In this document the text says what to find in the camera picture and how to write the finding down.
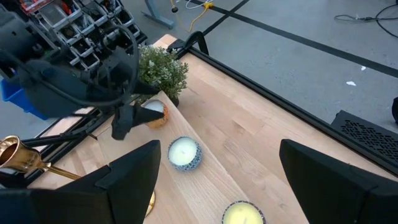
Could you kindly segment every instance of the black metal frame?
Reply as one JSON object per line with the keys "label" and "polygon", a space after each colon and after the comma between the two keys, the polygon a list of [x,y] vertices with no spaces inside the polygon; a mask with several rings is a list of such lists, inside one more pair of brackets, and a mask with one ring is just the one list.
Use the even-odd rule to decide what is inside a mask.
{"label": "black metal frame", "polygon": [[[199,48],[200,48],[199,50],[193,47],[193,45],[195,43],[198,43]],[[335,128],[333,128],[330,124],[328,124],[328,123],[324,122],[323,120],[317,118],[316,116],[310,114],[309,112],[307,112],[304,109],[300,108],[299,106],[293,104],[292,102],[284,99],[283,97],[279,96],[278,94],[259,85],[258,83],[254,82],[250,78],[245,77],[241,73],[233,70],[232,68],[226,66],[225,64],[210,57],[208,55],[208,49],[207,49],[207,45],[206,45],[203,33],[199,32],[199,31],[194,32],[185,42],[180,39],[177,39],[174,43],[172,43],[169,46],[168,51],[171,51],[172,49],[177,50],[177,59],[182,58],[187,53],[190,53],[190,54],[198,57],[199,59],[208,63],[212,67],[217,68],[219,71],[223,72],[225,75],[235,79],[236,81],[240,82],[244,86],[250,88],[251,90],[258,93],[259,95],[263,96],[264,98],[270,100],[271,102],[273,102],[276,105],[280,106],[281,108],[285,109],[289,113],[292,113],[296,117],[300,118],[302,121],[308,123],[309,125],[313,126],[314,128],[325,133],[329,137],[344,144],[345,146],[347,146],[354,152],[357,152],[358,154],[367,158],[365,155],[361,154],[362,145],[358,144],[357,142],[355,142],[353,139],[349,138],[348,136],[345,136],[343,133],[341,133],[338,130],[336,130]],[[92,116],[98,116],[99,111],[93,110],[89,114]],[[102,123],[105,122],[110,116],[111,116],[111,114],[102,115],[100,117],[100,119],[103,120]],[[84,117],[81,120],[79,120],[79,122],[77,122],[75,125],[73,125],[68,131],[74,131],[78,128],[82,128],[85,125],[87,125],[89,122],[92,122],[92,120],[93,119],[90,116]],[[79,137],[76,140],[70,141],[69,143],[67,143],[63,146],[61,146],[61,144],[54,144],[51,146],[47,146],[40,153],[42,154],[43,158],[46,158],[46,161],[57,162],[64,155],[66,155],[68,152],[70,152],[75,146],[77,146],[80,142],[82,142],[82,140],[84,140],[84,138],[86,138],[89,133],[91,133],[91,132],[88,132],[87,134]],[[392,172],[387,167],[383,167],[383,168],[386,169],[388,172]],[[39,170],[36,170],[35,172],[29,174],[27,177],[24,177],[23,174],[11,175],[11,174],[5,174],[5,173],[0,172],[0,182],[2,184],[4,184],[3,180],[6,180],[6,184],[5,184],[6,187],[27,187],[36,178],[38,178],[41,174],[42,174],[42,171],[39,171]]]}

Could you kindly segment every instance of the black bracket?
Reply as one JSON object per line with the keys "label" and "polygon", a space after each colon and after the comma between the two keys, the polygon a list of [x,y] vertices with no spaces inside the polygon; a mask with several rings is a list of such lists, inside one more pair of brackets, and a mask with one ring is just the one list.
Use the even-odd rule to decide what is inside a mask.
{"label": "black bracket", "polygon": [[207,49],[207,44],[205,40],[205,36],[202,32],[196,31],[191,34],[186,41],[181,39],[175,40],[172,44],[169,45],[167,51],[170,53],[172,50],[176,50],[177,52],[184,50],[188,50],[192,47],[195,43],[198,43],[199,50],[206,55],[209,55],[209,50]]}

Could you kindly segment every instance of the potted plant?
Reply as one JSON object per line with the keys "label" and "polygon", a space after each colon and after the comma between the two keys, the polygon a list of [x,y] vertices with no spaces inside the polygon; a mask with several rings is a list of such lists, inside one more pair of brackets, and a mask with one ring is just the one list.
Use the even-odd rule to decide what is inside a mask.
{"label": "potted plant", "polygon": [[[187,87],[186,73],[188,64],[176,60],[177,52],[168,53],[162,47],[140,45],[139,78],[146,84],[156,84],[159,90],[178,106],[178,96]],[[143,103],[152,96],[142,96],[139,103]]]}

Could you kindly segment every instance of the metal rack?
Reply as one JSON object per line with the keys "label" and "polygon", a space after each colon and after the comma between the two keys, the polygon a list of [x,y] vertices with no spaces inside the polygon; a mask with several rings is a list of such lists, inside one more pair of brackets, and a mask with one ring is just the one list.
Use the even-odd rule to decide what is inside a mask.
{"label": "metal rack", "polygon": [[32,14],[45,30],[53,32],[59,41],[69,46],[68,61],[80,70],[91,69],[106,58],[103,55],[105,46],[118,42],[118,38],[129,39],[119,29],[107,33],[112,26],[128,28],[135,38],[141,34],[134,17],[120,0],[72,1],[68,9],[65,11],[61,0],[53,0]]}

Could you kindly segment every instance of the concrete floor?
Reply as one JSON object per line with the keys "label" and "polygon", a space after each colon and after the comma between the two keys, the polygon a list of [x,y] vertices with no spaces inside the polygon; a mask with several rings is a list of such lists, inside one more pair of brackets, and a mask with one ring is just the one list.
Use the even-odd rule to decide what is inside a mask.
{"label": "concrete floor", "polygon": [[[231,10],[241,0],[214,0],[215,6]],[[188,10],[185,1],[176,2],[182,25],[190,22],[203,8]],[[336,22],[337,14],[375,16],[395,0],[249,0],[237,14],[295,35],[398,68],[398,39],[389,36],[376,23]],[[170,1],[155,1],[159,12],[174,21]],[[155,23],[141,14],[147,11],[144,1],[124,1],[137,25],[153,43],[164,34],[186,39],[189,33],[176,22],[175,28]],[[381,17],[398,17],[398,7]],[[223,14],[208,11],[194,26],[204,31]],[[398,21],[382,22],[398,34]],[[275,35],[231,17],[212,30],[206,41],[210,55],[255,82],[274,91],[310,113],[330,123],[339,110],[345,110],[382,127],[398,132],[391,115],[393,98],[398,96],[398,79],[361,64],[325,53],[296,41]],[[34,137],[50,122],[25,114],[10,103],[0,103],[0,122],[8,127],[1,136],[18,134]]]}

